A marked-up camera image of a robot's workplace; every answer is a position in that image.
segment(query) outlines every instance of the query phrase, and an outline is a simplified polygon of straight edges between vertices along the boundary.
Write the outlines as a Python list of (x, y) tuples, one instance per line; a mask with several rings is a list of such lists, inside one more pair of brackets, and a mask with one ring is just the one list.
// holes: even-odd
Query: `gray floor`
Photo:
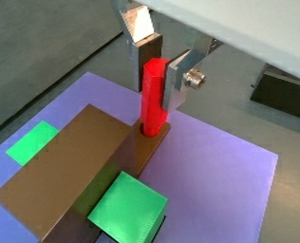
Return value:
[[(164, 34), (164, 56), (185, 47), (186, 28), (154, 14), (157, 31)], [(300, 119), (251, 102), (263, 62), (232, 47), (222, 47), (204, 63), (208, 82), (189, 92), (180, 110), (280, 155), (272, 193), (263, 223), (261, 242), (300, 242)], [(87, 72), (132, 87), (133, 72), (125, 37), (114, 42), (75, 70), (0, 131), (0, 142), (31, 119)]]
[(120, 32), (109, 0), (0, 0), (0, 124)]

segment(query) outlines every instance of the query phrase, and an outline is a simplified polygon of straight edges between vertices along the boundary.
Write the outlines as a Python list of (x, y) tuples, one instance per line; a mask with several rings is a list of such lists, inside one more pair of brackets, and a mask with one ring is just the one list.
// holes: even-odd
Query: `green pad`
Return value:
[(7, 150), (7, 155), (23, 166), (57, 136), (59, 130), (42, 121)]
[(152, 242), (166, 202), (166, 197), (121, 172), (87, 219), (120, 243)]

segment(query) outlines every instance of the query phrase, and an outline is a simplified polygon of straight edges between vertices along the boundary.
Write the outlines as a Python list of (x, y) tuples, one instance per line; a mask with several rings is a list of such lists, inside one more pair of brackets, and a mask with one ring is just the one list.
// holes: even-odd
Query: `silver bolt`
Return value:
[(201, 73), (197, 69), (192, 69), (185, 74), (185, 81), (186, 86), (190, 86), (193, 89), (198, 90), (205, 84), (206, 75)]

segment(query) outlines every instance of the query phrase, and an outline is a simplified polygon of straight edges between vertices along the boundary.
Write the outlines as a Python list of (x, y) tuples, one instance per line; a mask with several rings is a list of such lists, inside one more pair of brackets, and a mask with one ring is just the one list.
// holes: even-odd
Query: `purple mat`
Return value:
[[(87, 73), (0, 145), (0, 186), (21, 169), (7, 149), (41, 122), (58, 129), (87, 103), (133, 125), (140, 95)], [(279, 156), (181, 112), (141, 181), (169, 198), (156, 242), (259, 242)], [(0, 207), (0, 243), (37, 238)], [(98, 243), (112, 240), (102, 234)]]

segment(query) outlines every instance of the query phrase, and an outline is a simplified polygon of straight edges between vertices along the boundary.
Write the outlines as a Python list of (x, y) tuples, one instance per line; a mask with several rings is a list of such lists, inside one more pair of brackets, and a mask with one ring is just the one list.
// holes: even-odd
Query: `brown wooden block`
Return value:
[(120, 171), (137, 175), (134, 128), (89, 105), (0, 189), (41, 242), (94, 242), (87, 215)]
[(161, 133), (156, 137), (146, 137), (141, 133), (142, 122), (137, 120), (134, 124), (136, 128), (136, 157), (137, 157), (137, 168), (138, 168), (138, 176), (141, 175), (150, 158), (153, 157), (162, 140), (168, 134), (170, 129), (170, 124), (165, 123), (162, 125)]

